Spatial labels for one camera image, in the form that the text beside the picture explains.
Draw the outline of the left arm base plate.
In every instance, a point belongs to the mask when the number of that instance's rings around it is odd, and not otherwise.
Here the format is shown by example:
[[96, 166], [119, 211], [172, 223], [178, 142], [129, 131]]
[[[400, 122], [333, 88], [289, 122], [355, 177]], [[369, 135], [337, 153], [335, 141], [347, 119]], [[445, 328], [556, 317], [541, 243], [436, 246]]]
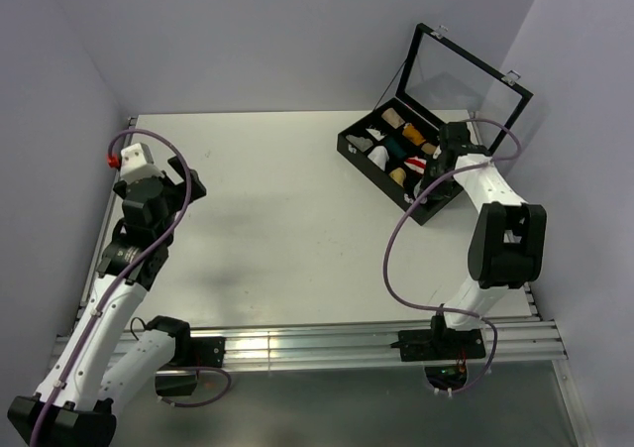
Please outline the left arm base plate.
[[225, 347], [226, 338], [221, 336], [194, 337], [185, 342], [177, 342], [175, 354], [165, 366], [222, 368]]

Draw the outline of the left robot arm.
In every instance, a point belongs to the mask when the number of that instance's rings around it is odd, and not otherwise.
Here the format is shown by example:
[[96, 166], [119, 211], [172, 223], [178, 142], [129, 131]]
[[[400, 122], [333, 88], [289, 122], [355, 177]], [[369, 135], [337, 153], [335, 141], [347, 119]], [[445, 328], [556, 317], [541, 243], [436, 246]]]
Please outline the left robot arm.
[[175, 227], [188, 205], [207, 193], [180, 157], [174, 183], [142, 151], [128, 148], [110, 163], [120, 172], [114, 192], [123, 216], [96, 268], [90, 299], [61, 355], [30, 396], [17, 396], [7, 417], [30, 446], [107, 446], [117, 415], [165, 364], [181, 367], [193, 354], [188, 323], [158, 316], [134, 346], [109, 361], [127, 322], [169, 256]]

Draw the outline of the mustard yellow sock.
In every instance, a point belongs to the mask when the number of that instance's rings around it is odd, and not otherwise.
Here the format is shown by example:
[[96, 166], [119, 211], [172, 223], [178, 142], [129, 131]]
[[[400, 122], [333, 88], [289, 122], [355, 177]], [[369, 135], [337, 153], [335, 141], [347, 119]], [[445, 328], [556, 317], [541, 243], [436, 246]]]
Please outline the mustard yellow sock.
[[396, 168], [389, 173], [389, 177], [400, 187], [403, 187], [407, 173], [403, 168]]

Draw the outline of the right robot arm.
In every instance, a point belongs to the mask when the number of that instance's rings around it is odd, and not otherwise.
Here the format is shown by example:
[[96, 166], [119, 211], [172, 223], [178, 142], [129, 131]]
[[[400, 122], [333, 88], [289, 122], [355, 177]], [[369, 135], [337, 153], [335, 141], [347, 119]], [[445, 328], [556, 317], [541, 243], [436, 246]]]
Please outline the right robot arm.
[[477, 212], [467, 253], [469, 277], [443, 305], [445, 324], [429, 333], [431, 351], [448, 358], [464, 342], [461, 331], [480, 321], [508, 291], [535, 280], [542, 268], [547, 213], [507, 183], [496, 158], [472, 141], [466, 121], [440, 129], [438, 157], [426, 166], [417, 192], [436, 203], [460, 189]]

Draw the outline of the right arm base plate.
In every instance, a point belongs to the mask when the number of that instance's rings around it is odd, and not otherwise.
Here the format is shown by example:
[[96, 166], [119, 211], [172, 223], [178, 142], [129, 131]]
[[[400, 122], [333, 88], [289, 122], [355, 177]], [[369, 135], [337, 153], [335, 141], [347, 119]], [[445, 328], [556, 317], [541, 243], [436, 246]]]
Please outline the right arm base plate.
[[390, 344], [402, 362], [483, 359], [486, 350], [479, 330], [402, 330]]

